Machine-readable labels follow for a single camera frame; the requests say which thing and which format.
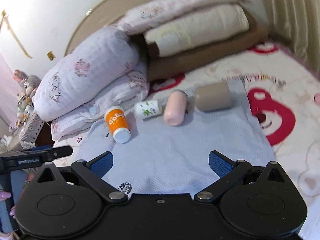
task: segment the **pink nail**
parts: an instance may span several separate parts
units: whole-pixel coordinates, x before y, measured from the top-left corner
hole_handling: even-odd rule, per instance
[[[0,192],[0,198],[9,198],[11,197],[11,193],[10,192],[6,192],[6,191],[1,191]]]

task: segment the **blue gripper pad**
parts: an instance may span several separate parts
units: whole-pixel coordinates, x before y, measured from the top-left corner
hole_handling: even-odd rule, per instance
[[[209,166],[220,178],[233,170],[232,164],[226,162],[213,152],[209,154]]]
[[[90,171],[92,171],[100,179],[111,170],[113,166],[113,155],[108,153],[106,156],[102,157],[95,163],[91,164]]]

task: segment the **folded quilt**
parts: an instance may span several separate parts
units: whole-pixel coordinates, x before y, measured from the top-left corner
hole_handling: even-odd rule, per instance
[[[222,4],[176,18],[147,31],[144,37],[148,45],[155,43],[159,57],[168,57],[247,30],[249,22],[241,6]]]
[[[52,121],[52,140],[91,127],[111,106],[121,106],[124,110],[131,108],[143,101],[148,91],[147,61],[141,58],[132,71],[106,86],[93,100]]]
[[[248,0],[153,0],[127,11],[117,26],[128,35],[155,28],[198,8]]]
[[[54,120],[92,100],[104,87],[130,72],[138,49],[123,31],[109,26],[96,31],[44,76],[32,98],[44,121]]]

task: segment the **orange cup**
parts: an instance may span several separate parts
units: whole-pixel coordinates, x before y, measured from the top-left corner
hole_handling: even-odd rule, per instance
[[[127,120],[124,116],[124,111],[120,106],[110,107],[104,115],[104,121],[106,122],[113,139],[117,143],[129,141],[131,134]]]

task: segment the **curtain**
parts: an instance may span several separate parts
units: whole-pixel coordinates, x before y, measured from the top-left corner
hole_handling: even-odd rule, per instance
[[[270,36],[320,73],[320,0],[263,0]]]
[[[17,94],[21,92],[21,88],[13,80],[12,74],[11,69],[0,53],[0,118],[7,125],[17,120]]]

